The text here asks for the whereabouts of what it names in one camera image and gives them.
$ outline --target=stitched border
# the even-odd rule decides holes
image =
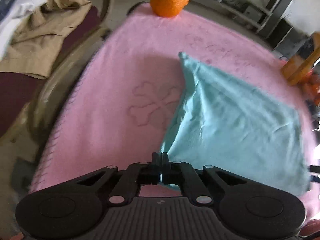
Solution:
[[[89,60],[89,63],[87,64],[85,70],[81,74],[78,82],[72,89],[72,92],[70,93],[66,104],[63,107],[63,110],[61,111],[57,122],[54,124],[54,127],[52,129],[52,132],[49,136],[49,139],[47,141],[47,144],[44,148],[44,151],[42,153],[40,163],[38,165],[38,168],[33,176],[30,189],[29,189],[29,194],[33,193],[35,191],[41,190],[41,183],[45,181],[44,175],[48,174],[46,170],[49,168],[51,160],[53,158],[53,153],[55,151],[55,146],[58,143],[58,139],[60,136],[60,133],[62,131],[62,124],[65,122],[65,118],[68,116],[69,110],[73,104],[73,102],[76,100],[76,96],[78,95],[81,85],[83,84],[87,73],[91,69],[93,62],[95,61],[96,58],[99,57],[98,52],[103,48],[104,45],[102,45],[97,51],[95,51]]]

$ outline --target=dark red cushion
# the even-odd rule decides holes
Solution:
[[[98,10],[92,6],[83,22],[64,40],[61,51],[68,50],[85,33],[100,24]],[[45,80],[20,73],[0,72],[0,137],[17,118],[25,103],[29,102]]]

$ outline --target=metal frame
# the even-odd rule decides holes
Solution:
[[[114,0],[103,0],[101,23],[110,15],[113,3]],[[60,52],[54,63],[53,73],[33,99],[26,103],[7,132],[0,137],[0,144],[8,140],[14,142],[25,124],[31,138],[39,145],[47,140],[57,111],[60,110],[82,70],[86,67],[86,64],[79,65],[80,57],[108,32],[110,32],[108,28],[100,25],[86,33],[81,41],[69,51]]]

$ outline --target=bedsheet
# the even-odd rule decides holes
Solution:
[[[121,170],[151,161],[184,89],[180,51],[297,109],[305,158],[308,164],[316,163],[308,109],[298,88],[281,76],[277,58],[217,23],[185,10],[161,18],[146,3],[112,33],[86,67],[52,130],[30,192],[108,165]],[[319,211],[319,188],[312,184],[311,189],[301,197],[307,220]],[[156,186],[144,186],[140,193],[178,194]]]

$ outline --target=light blue cloth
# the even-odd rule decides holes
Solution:
[[[256,87],[179,54],[186,89],[161,152],[301,195],[308,190],[298,113]]]

